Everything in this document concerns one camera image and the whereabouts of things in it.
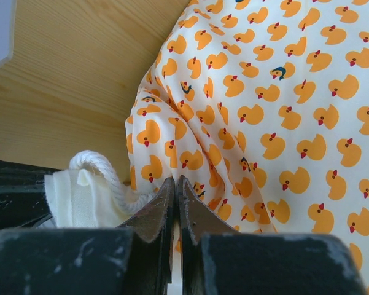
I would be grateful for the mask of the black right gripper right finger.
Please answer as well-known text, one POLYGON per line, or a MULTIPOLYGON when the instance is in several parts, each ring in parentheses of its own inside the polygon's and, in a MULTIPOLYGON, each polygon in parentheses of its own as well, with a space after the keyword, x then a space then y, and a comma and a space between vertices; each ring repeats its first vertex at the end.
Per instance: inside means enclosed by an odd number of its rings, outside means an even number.
POLYGON ((353 257, 334 236, 242 234, 177 182, 184 294, 365 294, 353 257))

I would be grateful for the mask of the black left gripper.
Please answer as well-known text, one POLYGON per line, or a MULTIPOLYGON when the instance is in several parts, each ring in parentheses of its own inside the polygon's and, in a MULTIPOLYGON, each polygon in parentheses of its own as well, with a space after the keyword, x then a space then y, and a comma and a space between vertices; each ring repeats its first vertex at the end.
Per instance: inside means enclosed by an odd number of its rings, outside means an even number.
POLYGON ((37 227, 52 217, 44 176, 57 171, 0 160, 0 230, 37 227))

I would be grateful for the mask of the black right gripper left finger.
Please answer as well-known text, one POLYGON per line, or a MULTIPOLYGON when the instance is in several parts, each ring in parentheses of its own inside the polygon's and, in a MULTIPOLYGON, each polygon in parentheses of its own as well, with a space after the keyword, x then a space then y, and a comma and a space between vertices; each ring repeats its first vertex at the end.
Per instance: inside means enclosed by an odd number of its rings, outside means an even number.
POLYGON ((114 229, 0 231, 0 294, 166 294, 175 183, 114 229))

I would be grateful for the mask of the wooden pet bed frame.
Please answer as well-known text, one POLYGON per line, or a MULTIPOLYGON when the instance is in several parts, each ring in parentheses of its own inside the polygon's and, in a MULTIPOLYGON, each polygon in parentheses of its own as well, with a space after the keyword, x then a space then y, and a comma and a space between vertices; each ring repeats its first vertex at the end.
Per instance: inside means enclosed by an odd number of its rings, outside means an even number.
POLYGON ((18 1, 0 68, 0 160, 65 169, 79 151, 130 178, 125 120, 186 1, 18 1))

